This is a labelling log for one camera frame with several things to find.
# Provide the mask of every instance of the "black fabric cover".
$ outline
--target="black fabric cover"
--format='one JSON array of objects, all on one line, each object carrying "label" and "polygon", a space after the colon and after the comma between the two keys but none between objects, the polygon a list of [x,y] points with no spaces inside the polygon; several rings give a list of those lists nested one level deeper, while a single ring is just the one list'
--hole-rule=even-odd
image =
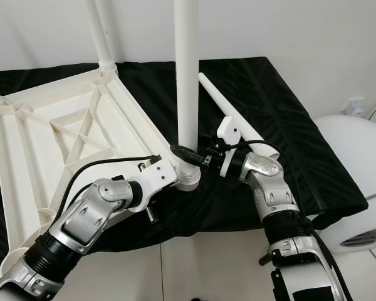
[{"label": "black fabric cover", "polygon": [[[0,93],[14,93],[96,67],[82,64],[2,71]],[[285,179],[306,213],[319,214],[317,228],[367,208],[359,188],[267,58],[206,60],[201,61],[200,69],[266,140],[286,154],[294,171],[281,160]],[[169,143],[177,144],[174,63],[122,63],[118,64],[118,73]],[[222,118],[222,112],[199,85],[199,135],[209,135]],[[199,151],[204,147],[199,139]],[[300,198],[293,189],[293,177],[298,181]],[[160,222],[151,225],[145,213],[135,214],[106,230],[91,251],[133,250],[198,231],[261,228],[249,187],[211,173],[202,173],[198,189],[191,193],[158,193],[153,208]],[[2,236],[5,228],[0,217]]]}]

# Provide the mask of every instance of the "white floor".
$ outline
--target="white floor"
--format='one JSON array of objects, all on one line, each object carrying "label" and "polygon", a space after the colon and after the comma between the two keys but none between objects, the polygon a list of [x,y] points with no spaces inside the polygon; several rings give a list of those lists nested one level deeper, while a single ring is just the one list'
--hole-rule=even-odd
[{"label": "white floor", "polygon": [[[55,300],[274,300],[273,267],[258,265],[265,246],[263,231],[254,230],[198,233],[141,250],[93,254],[81,260]],[[372,253],[336,259],[353,299],[376,301]]]}]

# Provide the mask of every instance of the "white round object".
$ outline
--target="white round object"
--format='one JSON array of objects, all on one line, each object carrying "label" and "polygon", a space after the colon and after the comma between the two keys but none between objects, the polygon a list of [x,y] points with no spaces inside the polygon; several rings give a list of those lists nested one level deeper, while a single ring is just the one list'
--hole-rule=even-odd
[{"label": "white round object", "polygon": [[376,124],[360,118],[334,115],[315,120],[321,134],[367,198],[369,208],[342,218],[320,232],[331,251],[354,252],[376,248],[342,246],[354,236],[376,229]]}]

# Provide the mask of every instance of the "white plastic table frame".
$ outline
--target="white plastic table frame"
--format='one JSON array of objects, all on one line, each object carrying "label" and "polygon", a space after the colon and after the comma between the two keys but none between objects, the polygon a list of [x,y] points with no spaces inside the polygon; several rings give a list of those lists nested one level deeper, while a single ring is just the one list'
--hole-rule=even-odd
[{"label": "white plastic table frame", "polygon": [[[175,165],[168,142],[114,72],[93,70],[7,95],[0,105],[0,183],[9,255],[0,275],[47,230],[81,166],[150,154]],[[78,177],[70,198],[101,177],[138,174],[137,164],[91,167]],[[129,215],[122,211],[113,218]]]}]

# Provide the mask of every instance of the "electrical outlet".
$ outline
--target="electrical outlet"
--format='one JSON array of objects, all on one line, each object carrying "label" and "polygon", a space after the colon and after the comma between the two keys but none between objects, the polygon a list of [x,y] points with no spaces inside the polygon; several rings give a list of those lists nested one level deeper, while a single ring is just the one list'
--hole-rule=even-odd
[{"label": "electrical outlet", "polygon": [[363,105],[359,100],[350,100],[345,108],[344,115],[361,117],[363,115]]},{"label": "electrical outlet", "polygon": [[341,114],[345,114],[346,109],[352,105],[353,102],[360,103],[362,105],[363,101],[365,100],[364,96],[352,96],[348,98],[348,101],[346,101],[340,110]]}]

